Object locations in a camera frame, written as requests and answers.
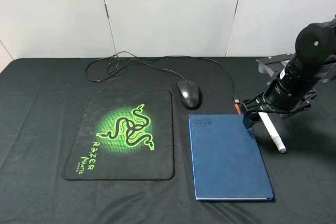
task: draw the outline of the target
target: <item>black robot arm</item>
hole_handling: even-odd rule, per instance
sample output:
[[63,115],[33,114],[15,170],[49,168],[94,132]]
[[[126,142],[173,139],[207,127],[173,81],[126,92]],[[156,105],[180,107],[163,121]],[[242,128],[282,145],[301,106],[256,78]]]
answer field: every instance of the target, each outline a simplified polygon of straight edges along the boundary
[[336,64],[336,18],[304,28],[296,39],[295,50],[293,55],[278,56],[282,62],[286,56],[289,60],[282,71],[269,73],[271,79],[264,92],[241,104],[245,128],[261,121],[258,112],[289,117],[310,109],[310,100],[318,95],[313,87],[336,79],[321,80]]

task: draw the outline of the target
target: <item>cable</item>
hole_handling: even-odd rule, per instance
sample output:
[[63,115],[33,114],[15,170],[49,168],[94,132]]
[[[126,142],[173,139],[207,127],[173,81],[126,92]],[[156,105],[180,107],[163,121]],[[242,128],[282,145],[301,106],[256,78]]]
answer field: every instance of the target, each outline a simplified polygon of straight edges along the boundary
[[[127,61],[125,64],[123,64],[119,69],[118,69],[118,66],[120,64],[120,58],[119,58],[119,54],[122,54],[122,53],[126,53],[126,54],[129,54],[133,57],[135,57],[136,59],[140,59],[140,60],[145,60],[145,61],[150,61],[150,63],[145,63],[145,62],[141,62],[141,61],[138,61],[138,60],[131,60],[131,61]],[[146,66],[149,66],[151,68],[154,68],[156,70],[159,70],[159,71],[163,71],[163,72],[169,72],[169,73],[172,73],[176,76],[179,76],[180,78],[182,78],[183,80],[185,80],[183,78],[182,75],[180,75],[179,73],[173,71],[173,70],[170,70],[170,69],[163,69],[163,68],[157,68],[151,64],[161,60],[161,59],[164,59],[164,58],[191,58],[191,59],[198,59],[198,60],[208,60],[208,61],[212,61],[214,63],[216,63],[217,65],[219,65],[227,74],[227,76],[230,78],[230,81],[232,83],[232,93],[233,93],[233,99],[235,101],[236,104],[239,103],[239,99],[238,97],[236,96],[236,90],[235,90],[235,83],[233,81],[233,78],[231,77],[230,73],[226,70],[226,68],[223,67],[222,64],[220,64],[218,61],[216,60],[213,60],[213,59],[208,59],[208,58],[203,58],[203,57],[192,57],[192,56],[186,56],[186,55],[168,55],[168,56],[163,56],[163,57],[159,57],[157,59],[148,59],[148,58],[142,58],[142,57],[139,57],[139,56],[136,56],[130,52],[127,52],[127,51],[121,51],[115,55],[112,55],[110,57],[106,57],[106,58],[100,58],[98,60],[95,60],[94,62],[90,63],[87,68],[86,68],[86,76],[88,78],[89,81],[92,81],[92,82],[103,82],[103,81],[106,81],[114,76],[116,76],[117,73],[119,73],[122,69],[126,69],[130,66],[133,66],[133,65],[146,65]],[[100,80],[91,80],[88,76],[88,69],[90,68],[91,65],[93,65],[94,63],[98,62],[98,61],[101,61],[101,60],[106,60],[106,59],[110,59],[109,61],[109,64],[107,66],[107,73],[108,73],[108,77],[104,78],[104,79],[100,79]],[[113,64],[116,64],[116,66],[114,67],[114,69],[112,71],[109,71],[109,69],[113,66]]]

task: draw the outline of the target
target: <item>notebook cover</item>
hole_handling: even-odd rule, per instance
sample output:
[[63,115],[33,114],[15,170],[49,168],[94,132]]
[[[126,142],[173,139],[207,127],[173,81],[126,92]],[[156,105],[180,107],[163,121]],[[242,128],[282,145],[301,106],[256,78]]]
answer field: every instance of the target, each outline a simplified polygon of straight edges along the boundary
[[272,187],[242,115],[190,115],[196,200],[271,200]]

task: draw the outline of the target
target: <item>black table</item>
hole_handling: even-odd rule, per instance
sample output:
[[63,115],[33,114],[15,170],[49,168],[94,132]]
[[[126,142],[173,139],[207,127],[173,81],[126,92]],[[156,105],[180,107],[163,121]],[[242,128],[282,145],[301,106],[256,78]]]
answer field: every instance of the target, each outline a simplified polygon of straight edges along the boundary
[[[237,94],[262,92],[269,77],[254,58],[218,58]],[[20,59],[0,74],[0,223],[335,223],[335,83],[317,87],[310,111],[285,121],[272,116],[288,153],[278,153],[264,126],[254,126],[274,189],[271,202],[197,202],[188,136],[190,113],[233,114],[230,81],[219,66],[170,58],[157,62],[195,81],[197,111],[182,106],[178,77],[134,66],[113,80],[91,83],[93,59]],[[92,68],[102,76],[107,62]],[[92,91],[170,90],[175,176],[154,181],[68,182],[61,171]]]

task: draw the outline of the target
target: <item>razer mouse pad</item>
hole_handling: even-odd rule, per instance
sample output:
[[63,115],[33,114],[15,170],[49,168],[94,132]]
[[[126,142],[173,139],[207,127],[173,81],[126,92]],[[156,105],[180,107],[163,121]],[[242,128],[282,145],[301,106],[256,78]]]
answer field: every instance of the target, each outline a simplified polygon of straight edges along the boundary
[[66,180],[171,179],[171,94],[92,93],[62,175]]

